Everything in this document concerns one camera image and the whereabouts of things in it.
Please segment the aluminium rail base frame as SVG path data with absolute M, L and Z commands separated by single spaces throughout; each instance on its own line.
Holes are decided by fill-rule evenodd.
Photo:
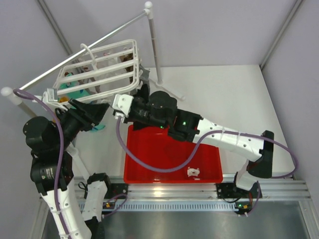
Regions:
M 262 201 L 307 201 L 308 188 L 293 179 L 265 180 L 253 186 L 251 193 L 233 192 L 233 183 L 221 184 L 132 184 L 116 199 L 99 203 L 102 214 L 114 210 L 134 211 L 230 211 L 249 213 Z

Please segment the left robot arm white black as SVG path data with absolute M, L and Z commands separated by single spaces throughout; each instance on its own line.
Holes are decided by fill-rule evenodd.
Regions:
M 67 151 L 81 131 L 90 131 L 103 119 L 108 103 L 86 104 L 70 100 L 69 109 L 55 109 L 55 121 L 37 116 L 23 127 L 26 144 L 31 149 L 30 178 L 47 203 L 62 239 L 103 239 L 102 208 L 113 186 L 106 173 L 85 176 L 85 207 L 78 206 L 73 154 Z

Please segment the brown argyle sock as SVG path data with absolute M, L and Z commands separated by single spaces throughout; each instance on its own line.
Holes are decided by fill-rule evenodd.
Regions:
M 133 53 L 130 53 L 130 54 L 126 54 L 126 55 L 120 56 L 120 61 L 121 62 L 126 62 L 126 61 L 133 60 L 133 58 L 134 58 Z M 133 66 L 129 66 L 129 67 L 125 68 L 127 73 L 133 72 L 133 69 L 134 69 Z M 131 76 L 129 78 L 129 81 L 130 81 L 130 84 L 133 82 L 133 76 Z

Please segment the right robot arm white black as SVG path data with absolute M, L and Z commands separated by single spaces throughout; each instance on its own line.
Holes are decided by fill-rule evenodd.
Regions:
M 215 124 L 201 115 L 181 110 L 177 100 L 168 93 L 157 91 L 143 98 L 139 95 L 117 94 L 112 102 L 117 124 L 132 122 L 134 127 L 155 126 L 167 129 L 174 140 L 193 143 L 190 156 L 179 166 L 156 168 L 136 157 L 124 144 L 120 133 L 118 141 L 126 154 L 141 167 L 158 173 L 173 173 L 188 165 L 195 157 L 200 145 L 216 146 L 246 158 L 241 170 L 237 171 L 232 185 L 237 197 L 245 197 L 260 179 L 272 178 L 274 134 L 264 131 L 253 135 Z

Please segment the white plastic sock hanger frame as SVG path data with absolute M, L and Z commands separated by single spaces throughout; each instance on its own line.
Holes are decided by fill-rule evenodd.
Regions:
M 139 50 L 133 39 L 93 48 L 77 60 L 62 67 L 52 88 L 57 89 L 58 99 L 68 97 L 83 103 L 108 102 L 116 94 L 130 94 L 141 88 L 139 80 Z M 133 53 L 133 60 L 121 62 L 120 56 Z M 133 72 L 125 68 L 133 66 Z M 57 106 L 68 102 L 46 102 Z

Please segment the red plastic bin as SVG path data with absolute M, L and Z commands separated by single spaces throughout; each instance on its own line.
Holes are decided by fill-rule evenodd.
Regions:
M 162 169 L 174 168 L 182 164 L 191 155 L 195 144 L 180 142 L 167 134 L 167 129 L 146 127 L 133 131 L 128 127 L 127 148 L 142 162 Z M 199 168 L 200 180 L 189 179 L 187 168 Z M 223 181 L 219 149 L 201 144 L 192 160 L 182 169 L 171 173 L 159 173 L 148 170 L 126 155 L 124 182 L 143 183 L 220 183 Z

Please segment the grey sock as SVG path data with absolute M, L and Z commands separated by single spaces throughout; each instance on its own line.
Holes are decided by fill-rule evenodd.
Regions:
M 147 70 L 142 65 L 139 65 L 139 80 L 142 81 L 144 84 L 149 83 L 149 75 L 150 70 Z

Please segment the mustard yellow sock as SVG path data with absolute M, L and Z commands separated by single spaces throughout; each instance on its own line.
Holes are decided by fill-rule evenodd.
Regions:
M 60 103 L 68 102 L 68 101 L 69 101 L 69 98 L 68 98 L 68 97 L 61 97 L 61 98 L 59 98 L 59 102 L 60 102 Z

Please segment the metal and white drying rack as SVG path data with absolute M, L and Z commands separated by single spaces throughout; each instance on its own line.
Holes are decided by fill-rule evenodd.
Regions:
M 153 81 L 153 83 L 155 83 L 158 88 L 165 89 L 169 93 L 171 93 L 173 96 L 175 96 L 178 99 L 184 101 L 185 98 L 186 98 L 185 95 L 183 95 L 182 93 L 180 93 L 178 91 L 173 90 L 172 88 L 169 88 L 168 85 L 165 84 L 163 82 L 163 80 L 162 80 L 161 67 L 160 67 L 160 57 L 159 57 L 159 53 L 158 53 L 158 44 L 157 44 L 157 40 L 156 40 L 156 33 L 155 33 L 156 31 L 155 31 L 155 24 L 154 24 L 154 7 L 153 7 L 153 3 L 151 1 L 147 1 L 145 3 L 145 8 L 142 11 L 142 13 L 138 14 L 137 16 L 132 18 L 131 20 L 125 22 L 124 24 L 120 25 L 116 29 L 112 30 L 111 32 L 109 32 L 105 36 L 103 36 L 100 39 L 98 39 L 97 41 L 93 42 L 91 45 L 87 46 L 85 44 L 81 44 L 80 45 L 81 50 L 79 52 L 71 54 L 71 56 L 69 58 L 67 58 L 66 60 L 62 61 L 58 65 L 52 67 L 51 69 L 49 69 L 48 71 L 44 72 L 40 76 L 36 77 L 35 79 L 33 79 L 32 81 L 30 81 L 29 83 L 27 83 L 26 85 L 21 87 L 20 89 L 21 90 L 23 90 L 23 89 L 26 90 L 28 88 L 31 88 L 33 85 L 36 85 L 37 83 L 42 81 L 45 77 L 47 77 L 48 75 L 50 75 L 54 71 L 66 66 L 70 62 L 73 62 L 73 61 L 77 60 L 83 54 L 85 54 L 85 53 L 90 53 L 90 54 L 93 53 L 93 50 L 92 50 L 93 48 L 96 48 L 98 45 L 102 44 L 107 39 L 109 39 L 112 36 L 118 34 L 120 31 L 124 30 L 128 26 L 130 26 L 133 23 L 137 22 L 138 20 L 142 19 L 143 17 L 147 17 L 148 21 L 149 21 L 150 33 L 151 33 L 151 41 L 152 41 L 152 46 L 153 46 L 154 60 L 155 60 L 156 72 L 157 72 L 157 81 L 155 81 L 155 80 L 151 80 L 151 81 Z M 4 88 L 1 89 L 0 93 L 1 93 L 2 96 L 6 97 L 8 100 L 10 100 L 14 105 L 16 105 L 20 109 L 22 109 L 31 118 L 37 116 L 22 101 L 22 98 L 19 98 L 18 96 L 16 96 L 13 93 L 13 89 L 12 88 L 4 87 Z M 76 165 L 76 168 L 80 172 L 81 176 L 83 176 L 84 179 L 88 179 L 88 177 L 90 176 L 90 172 L 86 168 L 86 166 L 84 164 L 84 161 L 81 159 L 79 150 L 75 146 L 73 146 L 72 144 L 71 144 L 71 146 L 69 146 L 67 148 L 67 150 L 68 150 L 69 153 L 71 153 L 71 155 L 73 157 L 74 165 Z

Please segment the black sock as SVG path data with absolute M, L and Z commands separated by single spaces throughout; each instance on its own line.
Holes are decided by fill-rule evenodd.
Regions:
M 136 97 L 142 98 L 145 103 L 149 102 L 150 97 L 150 86 L 149 84 L 143 84 L 142 87 L 137 90 L 137 93 L 135 94 Z
M 135 130 L 141 130 L 143 128 L 149 127 L 150 125 L 144 122 L 135 121 L 133 123 L 133 131 Z

